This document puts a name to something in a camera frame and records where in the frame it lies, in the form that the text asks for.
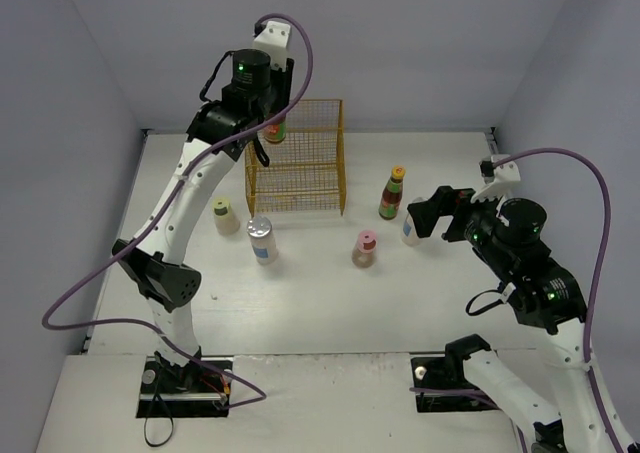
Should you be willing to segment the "yellow cap sauce bottle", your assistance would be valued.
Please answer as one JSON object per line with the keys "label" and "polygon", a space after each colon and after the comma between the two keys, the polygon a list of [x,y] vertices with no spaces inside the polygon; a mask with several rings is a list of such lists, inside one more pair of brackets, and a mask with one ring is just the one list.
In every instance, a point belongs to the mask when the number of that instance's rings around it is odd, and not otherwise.
{"label": "yellow cap sauce bottle", "polygon": [[272,122],[262,130],[263,138],[271,144],[279,144],[286,137],[286,119]]}
{"label": "yellow cap sauce bottle", "polygon": [[394,219],[399,211],[403,197],[403,181],[406,169],[396,165],[391,169],[390,177],[381,195],[378,214],[384,220]]}

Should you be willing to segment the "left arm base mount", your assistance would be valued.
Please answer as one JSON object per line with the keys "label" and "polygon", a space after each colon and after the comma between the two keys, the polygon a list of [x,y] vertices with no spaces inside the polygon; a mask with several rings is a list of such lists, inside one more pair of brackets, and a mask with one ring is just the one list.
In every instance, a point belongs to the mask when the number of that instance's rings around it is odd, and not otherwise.
{"label": "left arm base mount", "polygon": [[185,369],[164,365],[147,357],[139,388],[136,417],[144,418],[225,418],[229,415],[231,386],[229,359],[204,358],[221,375],[199,365]]}

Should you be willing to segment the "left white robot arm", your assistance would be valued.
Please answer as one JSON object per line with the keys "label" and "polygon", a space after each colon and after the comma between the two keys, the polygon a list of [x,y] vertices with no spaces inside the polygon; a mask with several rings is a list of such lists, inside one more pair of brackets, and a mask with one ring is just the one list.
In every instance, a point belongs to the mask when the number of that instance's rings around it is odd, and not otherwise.
{"label": "left white robot arm", "polygon": [[119,239],[112,249],[161,332],[154,357],[156,387],[164,393],[191,391],[205,371],[190,306],[202,276],[184,262],[196,223],[246,145],[256,141],[258,125],[282,119],[290,101],[295,62],[286,48],[252,47],[230,56],[232,79],[220,99],[203,99],[149,219],[132,239]]}

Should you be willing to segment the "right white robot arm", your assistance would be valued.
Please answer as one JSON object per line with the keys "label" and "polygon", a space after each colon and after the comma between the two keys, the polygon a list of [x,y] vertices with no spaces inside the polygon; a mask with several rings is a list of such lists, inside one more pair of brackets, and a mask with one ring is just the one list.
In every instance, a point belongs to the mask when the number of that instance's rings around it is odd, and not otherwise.
{"label": "right white robot arm", "polygon": [[484,393],[522,432],[533,452],[636,452],[586,338],[588,307],[575,277],[551,256],[540,233],[545,210],[522,198],[475,202],[471,189],[442,186],[409,205],[415,231],[430,236],[450,217],[447,242],[467,241],[502,286],[500,304],[531,335],[554,399],[546,401],[474,334],[445,347],[442,371]]}

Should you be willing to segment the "silver lid white shaker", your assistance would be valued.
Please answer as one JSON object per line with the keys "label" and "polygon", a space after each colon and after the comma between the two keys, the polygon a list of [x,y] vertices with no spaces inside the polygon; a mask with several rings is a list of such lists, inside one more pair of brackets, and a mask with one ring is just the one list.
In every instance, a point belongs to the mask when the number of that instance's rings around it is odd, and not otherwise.
{"label": "silver lid white shaker", "polygon": [[262,265],[273,263],[278,250],[271,221],[265,216],[254,216],[247,222],[246,232],[256,261]]}

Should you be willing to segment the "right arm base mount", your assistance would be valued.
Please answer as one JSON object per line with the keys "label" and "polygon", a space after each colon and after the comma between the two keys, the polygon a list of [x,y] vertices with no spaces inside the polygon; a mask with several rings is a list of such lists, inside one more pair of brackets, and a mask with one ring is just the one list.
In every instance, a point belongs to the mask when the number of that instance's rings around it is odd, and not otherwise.
{"label": "right arm base mount", "polygon": [[495,403],[464,379],[454,379],[440,356],[410,359],[418,413],[471,413],[497,411]]}

